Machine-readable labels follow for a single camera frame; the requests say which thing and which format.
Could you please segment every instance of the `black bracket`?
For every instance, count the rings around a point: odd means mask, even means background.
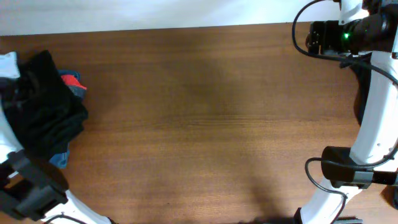
[[[0,164],[0,210],[17,220],[37,221],[53,207],[68,202],[68,182],[55,166],[31,158],[23,150],[7,156]],[[23,179],[10,186],[9,176],[14,172]]]
[[[350,157],[348,147],[328,146],[323,150],[322,159],[339,164],[357,165]],[[335,188],[341,186],[358,186],[368,188],[371,183],[398,186],[398,172],[383,172],[372,169],[353,169],[322,162],[322,172]]]
[[[301,208],[297,209],[296,213],[294,214],[293,219],[294,219],[293,224],[303,224],[303,221],[301,218]],[[341,219],[335,221],[333,224],[363,224],[363,220],[358,219],[358,218],[341,218]]]

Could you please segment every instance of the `black garment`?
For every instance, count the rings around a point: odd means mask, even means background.
[[[395,187],[394,189],[394,200],[392,203],[394,204],[394,208],[398,210],[398,187]]]
[[[64,84],[48,51],[19,71],[21,77],[2,92],[4,114],[16,138],[35,157],[66,152],[68,142],[83,131],[86,108]]]
[[[371,63],[371,55],[363,58],[363,61]],[[352,65],[350,68],[354,71],[359,83],[359,91],[356,96],[359,101],[358,104],[354,106],[354,112],[359,125],[361,125],[365,114],[366,102],[368,101],[369,89],[371,87],[372,71],[358,65]]]

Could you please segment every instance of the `red fabric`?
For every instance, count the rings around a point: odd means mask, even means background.
[[[66,85],[77,86],[84,90],[87,90],[87,87],[82,86],[73,75],[61,75],[61,78]]]

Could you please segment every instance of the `white wall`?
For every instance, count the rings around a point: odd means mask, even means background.
[[[310,0],[0,0],[0,35],[292,22]],[[320,2],[301,21],[337,19]]]

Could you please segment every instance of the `brown wooden tabletop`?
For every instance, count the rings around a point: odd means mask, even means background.
[[[359,130],[354,73],[300,55],[290,26],[0,37],[0,51],[48,49],[81,73],[90,118],[63,173],[93,210],[119,223],[237,223],[291,217],[315,191],[306,159]],[[300,24],[299,43],[307,32]],[[318,164],[312,173],[320,180]],[[343,215],[396,223],[383,189]]]

